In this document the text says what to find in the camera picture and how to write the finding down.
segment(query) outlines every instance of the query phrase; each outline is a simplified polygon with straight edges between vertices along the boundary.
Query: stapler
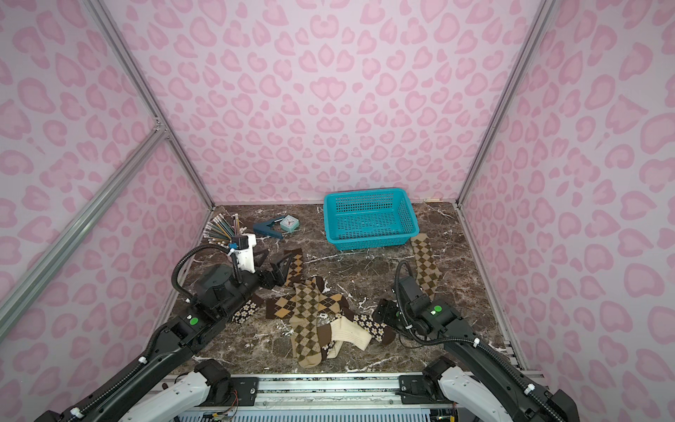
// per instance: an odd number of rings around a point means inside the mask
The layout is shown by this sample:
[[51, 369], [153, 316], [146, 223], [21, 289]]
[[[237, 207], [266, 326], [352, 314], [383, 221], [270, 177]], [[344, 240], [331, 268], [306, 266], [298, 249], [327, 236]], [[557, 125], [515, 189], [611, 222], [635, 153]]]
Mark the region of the stapler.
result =
[[277, 238], [277, 239], [283, 239], [284, 235], [275, 231], [275, 230], [272, 230], [272, 227], [276, 223], [283, 220], [284, 218], [286, 218], [285, 215], [280, 215], [278, 217], [275, 217], [275, 218], [273, 218], [269, 221], [265, 221], [263, 223], [255, 223], [255, 224], [253, 224], [253, 232], [255, 232], [257, 234], [260, 234], [261, 236], [270, 236], [270, 237]]

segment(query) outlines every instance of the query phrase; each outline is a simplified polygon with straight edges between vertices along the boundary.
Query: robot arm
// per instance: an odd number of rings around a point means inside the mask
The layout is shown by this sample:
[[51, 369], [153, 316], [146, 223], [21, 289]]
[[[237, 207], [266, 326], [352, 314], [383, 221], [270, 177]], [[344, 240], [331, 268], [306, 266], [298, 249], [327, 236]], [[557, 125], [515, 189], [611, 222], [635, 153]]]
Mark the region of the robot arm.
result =
[[[400, 278], [401, 267], [399, 264], [394, 282], [397, 301], [381, 300], [373, 313], [376, 322], [386, 323], [403, 336], [422, 345], [442, 344], [446, 351], [469, 368], [481, 382], [481, 387], [484, 386], [489, 390], [513, 421], [579, 421], [576, 404], [565, 392], [558, 390], [555, 394], [551, 394], [546, 388], [511, 366], [498, 352], [477, 337], [472, 327], [455, 308], [438, 298], [431, 301], [413, 277]], [[419, 335], [433, 340], [421, 339]], [[443, 369], [447, 371], [442, 372], [442, 375], [441, 371], [437, 371], [439, 376], [429, 380], [433, 384], [430, 386], [431, 390], [436, 390], [437, 395], [441, 392], [449, 395], [448, 393], [455, 390], [455, 387], [463, 387], [461, 382], [457, 384], [460, 379], [454, 378], [457, 374], [449, 365]], [[457, 395], [453, 394], [452, 397], [455, 400]], [[489, 401], [481, 403], [483, 403], [481, 406], [491, 406]], [[462, 404], [469, 410], [477, 411], [475, 408], [471, 409], [470, 403]], [[504, 420], [483, 417], [481, 419]]]
[[[240, 239], [239, 245], [231, 245], [232, 252], [237, 250], [232, 259], [233, 267], [229, 265], [213, 267], [195, 283], [194, 295], [178, 285], [181, 267], [200, 250], [214, 248], [224, 253], [229, 253], [230, 250], [216, 244], [204, 244], [188, 252], [179, 261], [171, 277], [173, 287], [188, 296], [187, 309], [157, 328], [138, 358], [91, 395], [61, 414], [47, 411], [36, 422], [118, 422], [153, 386], [206, 347], [258, 288], [271, 289], [282, 285], [286, 277], [278, 264], [288, 257], [273, 263], [271, 271], [256, 267], [252, 245], [248, 244], [249, 237], [241, 237], [243, 239]], [[211, 378], [209, 384], [220, 381], [214, 380], [213, 376]], [[197, 382], [198, 376], [192, 375], [190, 380]]]

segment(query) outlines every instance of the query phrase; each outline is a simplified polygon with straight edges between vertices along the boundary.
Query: cream sock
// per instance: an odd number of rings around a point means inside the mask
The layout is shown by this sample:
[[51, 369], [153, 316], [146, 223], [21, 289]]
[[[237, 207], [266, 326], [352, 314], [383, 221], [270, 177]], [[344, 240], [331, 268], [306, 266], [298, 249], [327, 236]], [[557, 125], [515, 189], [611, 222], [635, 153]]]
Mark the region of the cream sock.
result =
[[366, 350], [371, 338], [373, 337], [367, 330], [341, 315], [338, 315], [338, 318], [331, 322], [331, 340], [342, 340], [352, 343], [361, 350]]
[[335, 342], [333, 345], [333, 348], [328, 352], [328, 355], [326, 356], [326, 359], [334, 359], [338, 357], [338, 353], [340, 353], [340, 348], [342, 347], [342, 342], [341, 340], [338, 340]]

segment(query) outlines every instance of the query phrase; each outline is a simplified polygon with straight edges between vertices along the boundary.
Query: pencil bundle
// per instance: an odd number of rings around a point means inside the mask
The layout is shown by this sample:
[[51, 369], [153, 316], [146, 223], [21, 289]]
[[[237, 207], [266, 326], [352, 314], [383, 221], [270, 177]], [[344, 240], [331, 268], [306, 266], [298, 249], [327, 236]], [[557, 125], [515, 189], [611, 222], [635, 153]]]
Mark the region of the pencil bundle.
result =
[[216, 215], [202, 232], [202, 237], [209, 240], [209, 243], [227, 246], [236, 233], [235, 229], [225, 220], [222, 214]]

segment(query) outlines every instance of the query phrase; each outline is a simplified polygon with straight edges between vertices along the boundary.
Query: sock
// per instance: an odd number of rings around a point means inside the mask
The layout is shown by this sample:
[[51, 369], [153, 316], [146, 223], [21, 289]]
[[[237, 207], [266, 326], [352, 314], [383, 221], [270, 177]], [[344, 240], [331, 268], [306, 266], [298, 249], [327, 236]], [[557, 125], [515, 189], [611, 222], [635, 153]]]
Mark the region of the sock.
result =
[[234, 313], [232, 322], [236, 324], [244, 323], [247, 319], [253, 316], [255, 311], [257, 311], [263, 305], [263, 303], [263, 298], [257, 294], [254, 294], [251, 296], [251, 299], [248, 302], [244, 303], [244, 306], [239, 311]]
[[[307, 280], [306, 283], [314, 284], [319, 292], [323, 291], [323, 286], [325, 285], [323, 278], [319, 276]], [[267, 299], [265, 301], [265, 318], [290, 318], [295, 311], [296, 300], [295, 294], [287, 294], [278, 298]], [[331, 296], [324, 296], [323, 293], [319, 293], [317, 300], [319, 301], [319, 305], [317, 306], [319, 312], [337, 315], [342, 309], [349, 308], [349, 302], [347, 302], [347, 300], [339, 293], [332, 294]]]
[[295, 294], [287, 294], [278, 298], [270, 298], [265, 301], [265, 318], [286, 319], [293, 315], [295, 310]]
[[365, 329], [383, 346], [393, 342], [396, 338], [396, 332], [387, 324], [380, 324], [373, 321], [371, 315], [354, 313], [349, 308], [343, 308], [342, 314], [351, 322], [358, 324], [359, 327]]
[[342, 348], [342, 343], [344, 342], [341, 340], [334, 341], [333, 346], [328, 350], [326, 358], [335, 359], [336, 357], [338, 357], [338, 353], [340, 353], [340, 349]]
[[368, 331], [362, 329], [349, 319], [340, 317], [331, 322], [331, 340], [349, 342], [361, 350], [366, 350], [371, 338], [373, 337]]
[[302, 283], [302, 249], [285, 250], [283, 253], [293, 254], [290, 257], [290, 265], [284, 286], [290, 287], [296, 283]]
[[320, 311], [321, 297], [326, 296], [317, 289], [316, 277], [306, 284], [296, 284], [295, 288], [293, 300], [296, 306], [290, 320], [294, 331], [291, 345], [298, 364], [303, 368], [311, 368], [317, 366], [323, 359], [315, 321]]
[[427, 235], [421, 233], [411, 238], [410, 243], [417, 266], [417, 284], [433, 300], [442, 274], [436, 266], [436, 262], [433, 259], [433, 251], [427, 243], [427, 239]]
[[322, 359], [317, 326], [313, 321], [295, 315], [291, 317], [290, 323], [294, 332], [291, 336], [293, 357], [298, 359], [298, 364], [303, 368], [317, 366]]

